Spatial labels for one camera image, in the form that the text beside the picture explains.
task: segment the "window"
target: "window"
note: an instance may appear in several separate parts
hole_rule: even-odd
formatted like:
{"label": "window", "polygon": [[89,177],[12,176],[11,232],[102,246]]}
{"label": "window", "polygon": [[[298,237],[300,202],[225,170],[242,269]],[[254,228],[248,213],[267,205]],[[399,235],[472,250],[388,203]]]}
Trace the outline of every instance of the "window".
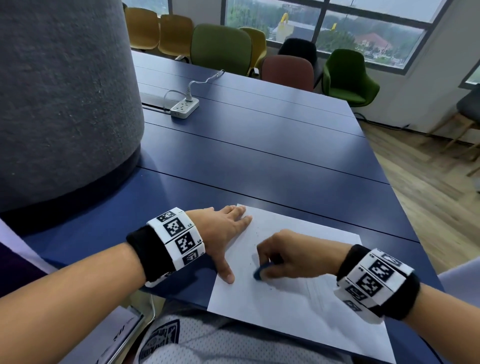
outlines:
{"label": "window", "polygon": [[319,55],[363,53],[370,67],[405,74],[452,0],[222,0],[222,24],[262,30],[279,48],[311,40]]}
{"label": "window", "polygon": [[129,8],[143,8],[157,14],[168,14],[168,3],[171,0],[122,0]]}
{"label": "window", "polygon": [[463,79],[460,87],[472,89],[475,85],[480,84],[480,61],[473,67],[468,75]]}

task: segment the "qr code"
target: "qr code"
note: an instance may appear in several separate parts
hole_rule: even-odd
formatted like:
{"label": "qr code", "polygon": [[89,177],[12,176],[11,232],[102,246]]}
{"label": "qr code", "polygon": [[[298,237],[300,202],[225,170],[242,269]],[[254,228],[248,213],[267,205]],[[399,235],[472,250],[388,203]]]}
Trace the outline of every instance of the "qr code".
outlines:
{"label": "qr code", "polygon": [[395,272],[388,264],[385,264],[380,259],[377,259],[368,270],[384,282],[387,282]]}
{"label": "qr code", "polygon": [[196,247],[201,242],[202,242],[201,240],[195,241],[189,231],[187,231],[184,235],[180,236],[179,238],[175,239],[175,244],[177,245],[182,255],[185,254],[190,249]]}
{"label": "qr code", "polygon": [[176,214],[174,212],[167,211],[165,214],[161,214],[160,216],[157,216],[156,219],[160,222],[165,222],[165,221],[171,219],[174,216],[176,216]]}
{"label": "qr code", "polygon": [[370,274],[365,273],[357,282],[357,286],[362,288],[370,297],[373,297],[379,290],[382,289],[383,284],[373,278]]}
{"label": "qr code", "polygon": [[382,259],[386,260],[388,263],[393,264],[396,267],[399,267],[403,264],[399,260],[393,258],[392,256],[389,256],[387,253],[382,254]]}
{"label": "qr code", "polygon": [[363,294],[362,291],[360,291],[357,287],[354,286],[349,286],[345,288],[345,290],[352,295],[353,298],[355,298],[357,301],[364,300],[367,298],[365,294]]}
{"label": "qr code", "polygon": [[353,311],[355,312],[359,312],[361,311],[361,308],[358,307],[356,304],[354,304],[352,301],[350,300],[346,300],[346,301],[343,301],[344,304],[346,304],[348,307],[350,307]]}
{"label": "qr code", "polygon": [[138,355],[138,363],[144,363],[158,348],[168,344],[178,344],[180,336],[180,320],[170,321],[155,329]]}
{"label": "qr code", "polygon": [[183,257],[183,264],[187,265],[190,262],[193,262],[195,259],[199,257],[198,249],[195,249],[193,252],[188,253],[186,256]]}
{"label": "qr code", "polygon": [[174,218],[169,223],[164,224],[163,227],[165,228],[165,230],[167,230],[167,232],[170,234],[171,237],[174,237],[179,232],[182,232],[185,230],[185,227],[180,222],[179,218]]}

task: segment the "gray fabric column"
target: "gray fabric column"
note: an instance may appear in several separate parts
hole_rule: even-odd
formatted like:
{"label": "gray fabric column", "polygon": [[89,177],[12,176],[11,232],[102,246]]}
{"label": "gray fabric column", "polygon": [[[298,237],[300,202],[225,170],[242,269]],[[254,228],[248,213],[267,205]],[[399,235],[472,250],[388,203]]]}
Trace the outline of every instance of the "gray fabric column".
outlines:
{"label": "gray fabric column", "polygon": [[144,131],[121,1],[2,0],[0,34],[1,216],[113,174],[105,197]]}

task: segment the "table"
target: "table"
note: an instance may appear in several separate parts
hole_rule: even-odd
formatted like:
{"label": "table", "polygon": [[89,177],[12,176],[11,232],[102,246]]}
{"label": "table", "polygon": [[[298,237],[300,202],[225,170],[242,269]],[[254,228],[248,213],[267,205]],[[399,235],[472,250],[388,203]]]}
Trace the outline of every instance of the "table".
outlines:
{"label": "table", "polygon": [[[163,96],[215,71],[133,52],[141,92]],[[144,109],[142,157],[107,201],[25,241],[65,266],[125,240],[152,216],[241,203],[360,235],[442,286],[346,102],[226,73],[194,85],[185,120]],[[215,282],[204,255],[154,293],[206,308]],[[406,325],[387,320],[398,363],[435,363]]]}

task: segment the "floor plank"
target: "floor plank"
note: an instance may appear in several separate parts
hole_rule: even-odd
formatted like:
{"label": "floor plank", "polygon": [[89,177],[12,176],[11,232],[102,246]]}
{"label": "floor plank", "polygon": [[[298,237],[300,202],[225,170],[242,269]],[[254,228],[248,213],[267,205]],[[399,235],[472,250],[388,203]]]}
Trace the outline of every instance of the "floor plank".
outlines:
{"label": "floor plank", "polygon": [[440,154],[447,141],[361,126],[436,272],[479,256],[480,194],[466,176],[478,162],[455,158],[467,147]]}

